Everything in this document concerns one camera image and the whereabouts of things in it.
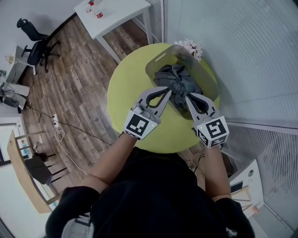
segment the gray fabric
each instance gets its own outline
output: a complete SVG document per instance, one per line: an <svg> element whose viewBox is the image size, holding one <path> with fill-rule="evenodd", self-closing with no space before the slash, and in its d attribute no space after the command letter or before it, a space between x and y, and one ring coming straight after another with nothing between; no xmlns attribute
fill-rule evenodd
<svg viewBox="0 0 298 238"><path fill-rule="evenodd" d="M201 88L196 84L196 80L182 65L166 65L155 73L155 83L157 86L167 86L172 90L170 101L176 107L183 107L187 110L185 96L188 93L203 94Z"/></svg>

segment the hardwood floor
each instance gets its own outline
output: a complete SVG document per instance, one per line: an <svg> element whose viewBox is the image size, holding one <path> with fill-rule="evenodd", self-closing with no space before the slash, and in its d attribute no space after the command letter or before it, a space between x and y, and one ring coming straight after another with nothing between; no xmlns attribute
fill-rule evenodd
<svg viewBox="0 0 298 238"><path fill-rule="evenodd" d="M147 44L146 34L131 20L109 32L104 38L121 59ZM37 75L33 76L30 69L20 81L20 84L31 87L28 104L49 116L56 113L59 121L81 128L112 144L118 133L110 124L106 94L117 63L96 40L90 38L77 16L53 37L50 45L56 40L60 40L61 44L54 51L61 57L50 59L48 73L38 66ZM68 186L78 185L85 174L59 147L51 119L42 115L39 123L39 112L29 108L22 114L28 133L44 131L41 135L43 144L38 146L38 152L56 153L56 156L46 162L47 165L54 164L49 168L50 171L54 173L67 167L64 176L51 185L53 191L60 193ZM61 125L61 129L65 131L61 145L85 171L109 147L80 130L66 125ZM37 141L39 137L33 137L32 143ZM203 147L197 145L180 155L194 168L202 151ZM201 167L196 174L202 177Z"/></svg>

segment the black shirt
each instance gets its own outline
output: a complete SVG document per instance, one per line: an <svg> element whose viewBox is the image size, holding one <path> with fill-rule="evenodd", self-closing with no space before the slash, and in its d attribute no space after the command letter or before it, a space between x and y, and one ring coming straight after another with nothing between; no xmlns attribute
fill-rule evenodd
<svg viewBox="0 0 298 238"><path fill-rule="evenodd" d="M90 212L94 237L254 237L241 205L213 202L177 154L134 148L114 183L102 194L89 187L67 188L51 213L47 238L61 237L65 224Z"/></svg>

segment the lime green tabletop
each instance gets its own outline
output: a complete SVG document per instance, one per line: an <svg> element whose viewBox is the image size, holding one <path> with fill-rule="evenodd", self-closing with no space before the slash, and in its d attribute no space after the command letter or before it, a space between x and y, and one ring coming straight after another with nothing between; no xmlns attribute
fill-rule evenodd
<svg viewBox="0 0 298 238"><path fill-rule="evenodd" d="M141 93L155 87L145 72L146 65L171 44L159 43L144 46L125 57L115 69L108 86L108 112L112 127L122 132L127 114ZM215 79L212 71L202 60L202 66ZM219 97L215 100L219 106ZM177 114L170 102L161 115L161 124L136 146L156 153L175 153L199 142L191 130L193 121Z"/></svg>

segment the black sleeve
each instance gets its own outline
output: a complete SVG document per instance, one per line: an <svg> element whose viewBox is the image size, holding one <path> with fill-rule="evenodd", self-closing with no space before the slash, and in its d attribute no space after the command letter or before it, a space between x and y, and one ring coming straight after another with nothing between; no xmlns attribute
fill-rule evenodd
<svg viewBox="0 0 298 238"><path fill-rule="evenodd" d="M90 212L92 204L100 194L93 188L79 186L66 188L57 207L46 223L46 237L59 238L68 221Z"/></svg>
<svg viewBox="0 0 298 238"><path fill-rule="evenodd" d="M223 213L228 228L238 232L237 237L255 238L255 233L247 217L244 215L240 203L230 198L222 198L215 203Z"/></svg>

